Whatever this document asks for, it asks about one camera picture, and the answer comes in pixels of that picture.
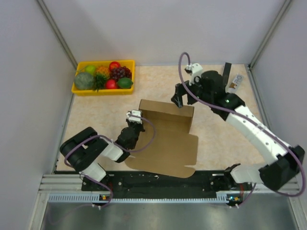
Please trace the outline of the brown cardboard box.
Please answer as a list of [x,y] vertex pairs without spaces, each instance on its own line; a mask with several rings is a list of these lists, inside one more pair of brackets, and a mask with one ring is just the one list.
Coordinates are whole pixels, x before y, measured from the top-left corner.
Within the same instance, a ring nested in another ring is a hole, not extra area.
[[[195,173],[198,137],[190,133],[194,107],[142,99],[139,110],[147,120],[145,132],[125,164],[134,170],[188,178]],[[148,144],[143,151],[139,149]]]

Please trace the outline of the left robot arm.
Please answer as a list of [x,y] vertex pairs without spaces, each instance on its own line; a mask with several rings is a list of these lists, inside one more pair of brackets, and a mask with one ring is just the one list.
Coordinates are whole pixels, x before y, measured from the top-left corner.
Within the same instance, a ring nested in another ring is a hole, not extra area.
[[66,163],[76,172],[91,177],[93,186],[98,190],[106,189],[109,183],[106,171],[96,161],[98,156],[117,163],[125,161],[130,156],[130,150],[135,149],[140,133],[145,131],[141,120],[127,119],[126,122],[128,126],[122,129],[115,142],[99,137],[92,127],[87,127],[59,148]]

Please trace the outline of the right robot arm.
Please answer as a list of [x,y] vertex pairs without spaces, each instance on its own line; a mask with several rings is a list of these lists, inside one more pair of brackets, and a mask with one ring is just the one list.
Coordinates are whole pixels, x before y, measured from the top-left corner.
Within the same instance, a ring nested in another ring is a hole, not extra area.
[[226,123],[235,127],[258,150],[265,160],[263,165],[245,166],[240,163],[228,167],[224,184],[234,190],[242,183],[263,184],[272,191],[279,190],[302,169],[305,151],[299,145],[292,147],[275,136],[258,120],[245,102],[236,94],[226,92],[224,77],[215,70],[186,71],[190,80],[175,85],[171,101],[183,107],[183,95],[188,104],[200,102],[211,108]]

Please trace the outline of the white silver carton box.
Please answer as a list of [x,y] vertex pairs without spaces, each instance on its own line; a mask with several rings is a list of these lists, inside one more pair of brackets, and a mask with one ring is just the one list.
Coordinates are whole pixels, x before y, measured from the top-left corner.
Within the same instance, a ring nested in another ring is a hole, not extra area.
[[239,89],[241,83],[244,80],[244,76],[237,74],[234,79],[232,80],[232,82],[229,84],[229,87],[227,89],[228,93],[236,93],[237,90]]

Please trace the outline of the black carton box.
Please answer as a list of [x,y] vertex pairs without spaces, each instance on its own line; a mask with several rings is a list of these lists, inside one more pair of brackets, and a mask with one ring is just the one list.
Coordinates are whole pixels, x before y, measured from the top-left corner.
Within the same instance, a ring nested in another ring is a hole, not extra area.
[[223,70],[223,74],[222,74],[224,85],[228,84],[231,66],[232,66],[232,64],[228,63],[228,62],[226,62],[225,65],[224,65],[224,70]]

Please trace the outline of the green lemon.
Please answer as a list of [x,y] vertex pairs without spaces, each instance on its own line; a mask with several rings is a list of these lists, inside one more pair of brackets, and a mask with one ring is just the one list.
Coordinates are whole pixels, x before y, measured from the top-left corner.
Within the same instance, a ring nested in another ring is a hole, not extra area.
[[133,81],[130,78],[120,78],[117,85],[121,89],[130,89],[133,86]]

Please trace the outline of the red apple front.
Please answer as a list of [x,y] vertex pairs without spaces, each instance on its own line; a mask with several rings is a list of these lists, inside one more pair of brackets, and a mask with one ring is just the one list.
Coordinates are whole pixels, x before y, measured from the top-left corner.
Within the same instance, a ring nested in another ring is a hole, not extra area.
[[117,89],[117,88],[118,88],[118,85],[117,85],[117,82],[114,79],[109,79],[109,80],[106,81],[105,89],[114,90],[114,89]]

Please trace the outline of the red apple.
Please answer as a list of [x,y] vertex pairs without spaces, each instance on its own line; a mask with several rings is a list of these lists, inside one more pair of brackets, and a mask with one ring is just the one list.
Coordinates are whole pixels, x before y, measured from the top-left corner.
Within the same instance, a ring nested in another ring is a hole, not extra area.
[[112,71],[113,69],[117,69],[117,68],[120,68],[121,65],[119,62],[117,61],[112,61],[110,64],[109,64],[109,70]]
[[106,81],[105,89],[114,90],[114,89],[117,89],[117,88],[118,88],[118,85],[117,85],[117,82],[114,79],[109,79],[109,80]]

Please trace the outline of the purple grapes bunch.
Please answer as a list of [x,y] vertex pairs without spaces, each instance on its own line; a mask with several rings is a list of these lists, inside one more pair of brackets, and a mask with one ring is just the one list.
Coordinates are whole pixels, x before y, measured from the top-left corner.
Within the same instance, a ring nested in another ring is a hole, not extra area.
[[110,77],[114,79],[115,81],[118,81],[119,79],[122,78],[132,78],[132,72],[129,68],[127,67],[118,67],[118,68],[113,68],[110,71]]

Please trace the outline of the orange pineapple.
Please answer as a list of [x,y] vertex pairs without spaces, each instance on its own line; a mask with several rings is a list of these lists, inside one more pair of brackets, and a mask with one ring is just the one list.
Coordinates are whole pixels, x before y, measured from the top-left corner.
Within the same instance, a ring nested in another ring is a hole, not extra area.
[[95,75],[102,75],[105,76],[106,78],[110,77],[110,70],[107,66],[98,66],[95,70]]

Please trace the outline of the green melon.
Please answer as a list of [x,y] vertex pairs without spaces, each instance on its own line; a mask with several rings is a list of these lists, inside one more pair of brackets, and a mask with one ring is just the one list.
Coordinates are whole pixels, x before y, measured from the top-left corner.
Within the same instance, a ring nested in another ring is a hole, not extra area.
[[75,76],[74,84],[78,90],[90,90],[94,86],[94,76],[88,72],[80,72]]

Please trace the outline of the green apple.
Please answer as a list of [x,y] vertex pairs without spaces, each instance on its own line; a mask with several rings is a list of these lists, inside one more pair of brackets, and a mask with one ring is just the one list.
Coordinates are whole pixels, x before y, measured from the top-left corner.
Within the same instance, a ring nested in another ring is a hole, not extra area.
[[94,75],[95,71],[96,71],[96,67],[94,65],[87,65],[85,68],[84,68],[84,71],[91,74],[91,75]]

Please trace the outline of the yellow plastic tray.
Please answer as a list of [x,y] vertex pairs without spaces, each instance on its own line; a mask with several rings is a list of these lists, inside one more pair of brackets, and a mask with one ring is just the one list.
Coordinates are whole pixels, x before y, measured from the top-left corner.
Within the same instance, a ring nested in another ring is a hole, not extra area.
[[[109,64],[112,62],[112,60],[103,60],[103,61],[81,61],[78,63],[76,70],[81,70],[82,68],[85,68],[87,65],[94,65],[96,67],[104,65],[109,66]],[[72,84],[71,92],[73,94],[76,94],[78,96],[101,96],[101,95],[129,95],[132,94],[135,89],[135,60],[117,60],[117,62],[122,65],[128,67],[132,72],[132,82],[133,85],[130,89],[102,89],[99,91],[93,91],[93,90],[79,90],[75,86],[75,84]]]

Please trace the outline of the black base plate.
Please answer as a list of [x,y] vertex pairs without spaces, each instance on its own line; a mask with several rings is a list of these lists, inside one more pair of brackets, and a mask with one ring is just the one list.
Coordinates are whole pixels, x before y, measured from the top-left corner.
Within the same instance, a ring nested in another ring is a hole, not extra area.
[[219,191],[247,194],[252,188],[248,183],[238,185],[225,179],[221,170],[195,171],[188,178],[142,171],[108,171],[101,183],[108,186],[117,199],[215,198]]

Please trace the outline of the aluminium frame rail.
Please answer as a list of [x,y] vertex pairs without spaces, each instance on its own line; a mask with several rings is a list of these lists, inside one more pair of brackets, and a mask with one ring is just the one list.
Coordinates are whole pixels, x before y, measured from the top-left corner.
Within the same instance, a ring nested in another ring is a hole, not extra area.
[[32,230],[304,230],[298,198],[263,185],[215,198],[124,198],[73,172],[44,175]]

